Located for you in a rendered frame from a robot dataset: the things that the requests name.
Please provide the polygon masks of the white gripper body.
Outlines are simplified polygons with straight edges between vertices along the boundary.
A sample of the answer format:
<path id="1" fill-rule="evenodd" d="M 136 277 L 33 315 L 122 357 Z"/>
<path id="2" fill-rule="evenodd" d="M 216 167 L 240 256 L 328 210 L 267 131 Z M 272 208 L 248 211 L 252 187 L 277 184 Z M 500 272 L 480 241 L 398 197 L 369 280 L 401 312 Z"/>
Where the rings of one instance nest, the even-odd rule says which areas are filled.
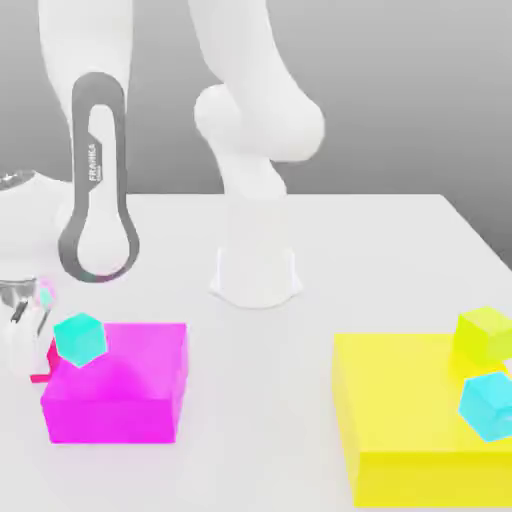
<path id="1" fill-rule="evenodd" d="M 27 308 L 13 314 L 1 331 L 3 356 L 7 369 L 17 377 L 46 377 L 50 371 L 48 351 L 53 339 L 49 313 L 41 308 Z"/>

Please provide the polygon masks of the small red cube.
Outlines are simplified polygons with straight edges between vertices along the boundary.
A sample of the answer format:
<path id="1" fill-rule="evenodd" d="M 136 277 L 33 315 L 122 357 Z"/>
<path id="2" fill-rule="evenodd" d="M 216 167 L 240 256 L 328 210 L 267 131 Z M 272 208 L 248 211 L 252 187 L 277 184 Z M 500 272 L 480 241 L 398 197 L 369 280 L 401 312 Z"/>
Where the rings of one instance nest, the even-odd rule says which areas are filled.
<path id="1" fill-rule="evenodd" d="M 45 366 L 30 376 L 32 384 L 47 383 L 50 381 L 54 371 L 58 367 L 60 357 L 58 355 L 55 340 L 52 340 L 46 354 Z"/>

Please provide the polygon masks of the small turquoise cube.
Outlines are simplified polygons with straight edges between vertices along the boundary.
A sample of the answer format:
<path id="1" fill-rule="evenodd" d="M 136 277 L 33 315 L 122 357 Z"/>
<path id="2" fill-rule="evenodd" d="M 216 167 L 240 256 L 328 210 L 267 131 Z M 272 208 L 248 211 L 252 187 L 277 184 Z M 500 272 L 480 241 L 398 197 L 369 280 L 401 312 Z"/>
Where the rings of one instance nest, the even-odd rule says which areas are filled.
<path id="1" fill-rule="evenodd" d="M 108 351 L 104 325 L 96 318 L 79 313 L 53 327 L 58 355 L 82 368 Z"/>

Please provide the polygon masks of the small lime cube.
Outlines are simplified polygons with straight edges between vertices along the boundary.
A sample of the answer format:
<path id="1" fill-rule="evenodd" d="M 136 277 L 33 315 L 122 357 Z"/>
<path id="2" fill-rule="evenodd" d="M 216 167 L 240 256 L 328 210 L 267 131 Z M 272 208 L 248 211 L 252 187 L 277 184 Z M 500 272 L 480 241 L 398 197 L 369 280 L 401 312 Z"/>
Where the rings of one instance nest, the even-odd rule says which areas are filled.
<path id="1" fill-rule="evenodd" d="M 458 316 L 453 350 L 476 364 L 495 364 L 512 359 L 512 317 L 489 307 Z"/>

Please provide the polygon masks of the small cyan cube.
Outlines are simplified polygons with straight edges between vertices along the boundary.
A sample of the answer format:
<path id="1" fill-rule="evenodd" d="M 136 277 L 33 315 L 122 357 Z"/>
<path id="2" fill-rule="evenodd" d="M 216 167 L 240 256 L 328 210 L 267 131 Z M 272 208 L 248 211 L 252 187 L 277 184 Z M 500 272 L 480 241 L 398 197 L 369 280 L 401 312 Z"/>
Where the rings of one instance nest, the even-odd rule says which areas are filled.
<path id="1" fill-rule="evenodd" d="M 458 412 L 485 442 L 512 437 L 512 379 L 503 371 L 465 380 Z"/>

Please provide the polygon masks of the large magenta box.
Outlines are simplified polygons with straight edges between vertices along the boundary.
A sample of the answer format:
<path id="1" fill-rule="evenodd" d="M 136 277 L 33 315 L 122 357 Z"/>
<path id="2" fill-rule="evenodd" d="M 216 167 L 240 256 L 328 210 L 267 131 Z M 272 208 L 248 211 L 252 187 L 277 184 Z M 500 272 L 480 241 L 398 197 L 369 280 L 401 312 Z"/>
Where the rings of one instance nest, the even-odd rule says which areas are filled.
<path id="1" fill-rule="evenodd" d="M 188 376 L 184 323 L 107 323 L 108 351 L 82 368 L 62 360 L 40 403 L 58 444 L 176 441 Z"/>

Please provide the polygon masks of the large yellow box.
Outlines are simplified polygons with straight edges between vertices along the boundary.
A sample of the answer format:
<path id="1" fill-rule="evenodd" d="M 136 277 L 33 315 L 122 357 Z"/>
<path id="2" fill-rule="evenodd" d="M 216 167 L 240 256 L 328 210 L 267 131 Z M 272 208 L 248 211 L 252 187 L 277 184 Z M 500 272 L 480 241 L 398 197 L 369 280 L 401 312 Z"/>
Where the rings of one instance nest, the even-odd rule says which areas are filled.
<path id="1" fill-rule="evenodd" d="M 449 334 L 335 335 L 332 392 L 354 505 L 512 512 L 512 439 L 485 442 L 458 413 L 465 379 L 505 369 L 453 354 Z"/>

